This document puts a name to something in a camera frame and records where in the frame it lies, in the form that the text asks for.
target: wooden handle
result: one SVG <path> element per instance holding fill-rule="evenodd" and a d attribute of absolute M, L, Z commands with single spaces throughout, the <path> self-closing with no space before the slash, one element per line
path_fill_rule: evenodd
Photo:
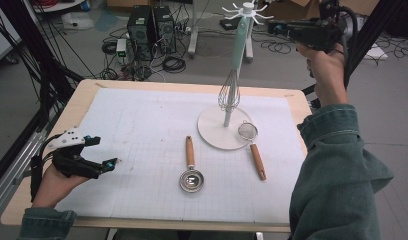
<path fill-rule="evenodd" d="M 194 168 L 194 145 L 192 144 L 191 136 L 186 136 L 186 163 L 189 169 Z"/>
<path fill-rule="evenodd" d="M 253 154 L 254 163 L 256 164 L 257 173 L 261 180 L 266 180 L 266 172 L 264 171 L 263 162 L 261 161 L 260 153 L 258 152 L 257 145 L 250 145 L 251 152 Z"/>

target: round white base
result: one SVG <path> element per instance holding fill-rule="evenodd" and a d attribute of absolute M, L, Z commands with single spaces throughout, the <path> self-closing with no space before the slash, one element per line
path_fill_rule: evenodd
<path fill-rule="evenodd" d="M 214 106 L 204 110 L 198 119 L 198 131 L 201 137 L 210 145 L 223 150 L 235 150 L 249 144 L 243 139 L 238 128 L 244 122 L 251 123 L 251 118 L 240 108 L 236 108 L 231 115 L 228 127 L 225 122 L 226 112 L 219 106 Z"/>

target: cardboard box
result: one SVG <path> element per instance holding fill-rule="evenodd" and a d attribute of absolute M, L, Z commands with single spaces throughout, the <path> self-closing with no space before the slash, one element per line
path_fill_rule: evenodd
<path fill-rule="evenodd" d="M 378 1 L 379 0 L 340 0 L 340 6 L 349 7 L 357 14 L 370 15 L 378 4 Z M 274 19 L 277 20 L 300 20 L 319 17 L 319 3 L 320 0 L 273 1 L 263 11 L 263 15 L 274 16 Z"/>
<path fill-rule="evenodd" d="M 115 8 L 132 8 L 135 5 L 154 6 L 154 0 L 107 0 L 107 5 Z"/>

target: green whisk handle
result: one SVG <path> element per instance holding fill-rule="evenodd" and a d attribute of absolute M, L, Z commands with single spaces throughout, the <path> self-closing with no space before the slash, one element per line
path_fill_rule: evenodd
<path fill-rule="evenodd" d="M 245 39 L 247 38 L 249 19 L 242 17 L 238 23 L 235 35 L 235 46 L 232 54 L 232 69 L 239 69 L 244 54 Z"/>

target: person's left hand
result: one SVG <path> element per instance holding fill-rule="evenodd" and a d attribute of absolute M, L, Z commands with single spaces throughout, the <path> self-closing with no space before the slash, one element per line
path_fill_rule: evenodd
<path fill-rule="evenodd" d="M 80 184 L 89 180 L 85 177 L 72 175 L 66 177 L 51 164 L 45 171 L 41 186 L 33 200 L 32 208 L 54 208 L 69 193 Z"/>

